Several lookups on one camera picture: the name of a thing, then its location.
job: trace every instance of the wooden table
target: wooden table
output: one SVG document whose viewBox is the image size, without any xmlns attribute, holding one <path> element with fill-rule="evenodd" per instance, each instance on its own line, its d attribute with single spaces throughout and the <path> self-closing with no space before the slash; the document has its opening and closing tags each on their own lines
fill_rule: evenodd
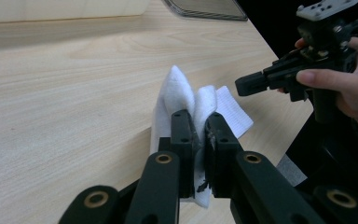
<svg viewBox="0 0 358 224">
<path fill-rule="evenodd" d="M 83 189 L 123 189 L 149 153 L 152 110 L 177 64 L 194 90 L 227 85 L 255 125 L 240 141 L 276 164 L 311 112 L 234 81 L 276 59 L 250 21 L 173 15 L 0 23 L 0 223 L 57 223 Z M 232 223 L 228 200 L 181 205 L 181 223 Z"/>
</svg>

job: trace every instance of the black device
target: black device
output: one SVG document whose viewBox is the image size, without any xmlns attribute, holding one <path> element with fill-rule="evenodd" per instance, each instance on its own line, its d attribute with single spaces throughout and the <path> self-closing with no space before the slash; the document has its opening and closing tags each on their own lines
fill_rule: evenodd
<svg viewBox="0 0 358 224">
<path fill-rule="evenodd" d="M 290 52 L 263 72 L 238 79 L 240 95 L 284 88 L 292 101 L 305 100 L 308 87 L 296 82 L 298 70 L 354 68 L 356 52 L 347 44 L 358 33 L 358 21 L 322 18 L 298 30 L 310 46 Z M 309 178 L 298 187 L 293 188 L 266 157 L 244 151 L 225 119 L 214 113 L 205 124 L 206 182 L 196 189 L 192 170 L 200 145 L 192 119 L 183 110 L 172 115 L 172 137 L 159 139 L 158 152 L 149 156 L 139 180 L 121 191 L 107 186 L 84 190 L 60 224 L 178 223 L 179 199 L 203 188 L 211 188 L 215 198 L 231 199 L 236 223 L 358 223 L 358 158 L 353 157 L 358 151 L 350 150 L 357 145 L 338 141 L 350 131 L 348 125 L 335 122 L 347 119 L 336 115 L 333 93 L 313 92 L 318 122 L 309 118 L 289 148 L 306 157 L 300 158 L 301 164 L 312 163 L 311 168 L 302 165 Z"/>
<path fill-rule="evenodd" d="M 328 4 L 328 1 L 316 4 L 312 13 L 316 13 L 318 8 L 319 10 L 325 8 L 324 11 L 328 11 L 331 7 Z M 311 17 L 311 19 L 314 21 L 306 21 L 298 26 L 299 34 L 308 46 L 289 52 L 261 72 L 237 79 L 235 84 L 239 96 L 248 96 L 270 88 L 283 89 L 290 94 L 292 102 L 307 100 L 309 87 L 296 81 L 298 71 L 311 68 L 354 71 L 356 51 L 349 48 L 348 43 L 354 35 L 358 35 L 358 20 L 346 23 L 334 17 Z M 319 89 L 314 89 L 312 94 L 316 120 L 321 123 L 334 120 L 337 116 L 335 94 L 332 91 Z"/>
</svg>

